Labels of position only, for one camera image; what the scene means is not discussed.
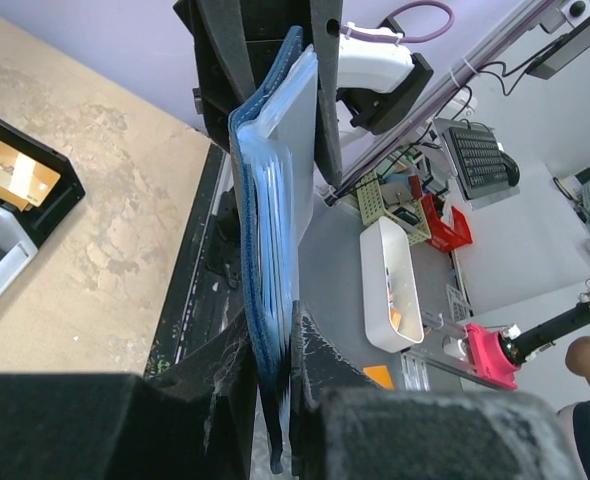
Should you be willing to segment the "blue leather card holder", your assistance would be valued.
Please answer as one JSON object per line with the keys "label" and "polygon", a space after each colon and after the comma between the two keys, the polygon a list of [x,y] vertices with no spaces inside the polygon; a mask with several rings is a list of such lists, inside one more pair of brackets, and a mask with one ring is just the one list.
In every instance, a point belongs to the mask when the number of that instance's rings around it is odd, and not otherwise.
{"label": "blue leather card holder", "polygon": [[295,149],[285,123],[315,126],[318,58],[292,26],[257,90],[228,117],[241,232],[244,308],[267,430],[270,470],[283,471],[291,336],[299,298]]}

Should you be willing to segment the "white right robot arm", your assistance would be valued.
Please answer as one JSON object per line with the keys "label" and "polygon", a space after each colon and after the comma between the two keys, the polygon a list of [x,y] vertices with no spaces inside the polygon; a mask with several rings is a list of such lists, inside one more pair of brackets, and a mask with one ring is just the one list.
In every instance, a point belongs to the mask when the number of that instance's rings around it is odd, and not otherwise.
{"label": "white right robot arm", "polygon": [[197,109],[227,152],[229,115],[267,77],[290,30],[318,56],[314,161],[326,182],[342,180],[338,102],[355,131],[382,134],[406,116],[433,75],[391,19],[377,29],[340,22],[340,1],[177,1],[175,14],[194,42]]}

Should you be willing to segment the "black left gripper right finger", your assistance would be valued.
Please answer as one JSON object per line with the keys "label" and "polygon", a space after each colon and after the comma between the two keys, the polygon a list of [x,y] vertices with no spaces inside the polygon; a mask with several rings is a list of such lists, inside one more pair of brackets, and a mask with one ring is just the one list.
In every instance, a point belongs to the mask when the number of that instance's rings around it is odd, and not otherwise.
{"label": "black left gripper right finger", "polygon": [[300,479],[577,479],[554,412],[503,392],[386,390],[293,305],[290,446]]}

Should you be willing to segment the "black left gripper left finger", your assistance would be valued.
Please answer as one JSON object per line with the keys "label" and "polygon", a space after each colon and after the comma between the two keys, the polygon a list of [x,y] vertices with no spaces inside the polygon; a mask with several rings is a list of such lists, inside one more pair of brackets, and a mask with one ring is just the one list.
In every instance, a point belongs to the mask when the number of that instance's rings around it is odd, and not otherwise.
{"label": "black left gripper left finger", "polygon": [[162,374],[0,374],[0,479],[246,479],[244,318]]}

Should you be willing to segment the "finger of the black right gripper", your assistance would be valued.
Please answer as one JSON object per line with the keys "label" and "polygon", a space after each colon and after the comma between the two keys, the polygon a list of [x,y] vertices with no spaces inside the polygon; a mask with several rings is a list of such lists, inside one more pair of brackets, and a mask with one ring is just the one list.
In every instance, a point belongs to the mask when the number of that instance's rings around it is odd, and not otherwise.
{"label": "finger of the black right gripper", "polygon": [[311,41],[318,59],[315,162],[328,185],[342,182],[336,93],[342,1],[309,2]]}
{"label": "finger of the black right gripper", "polygon": [[194,41],[195,105],[211,140],[229,148],[228,116],[268,73],[288,30],[283,1],[177,1]]}

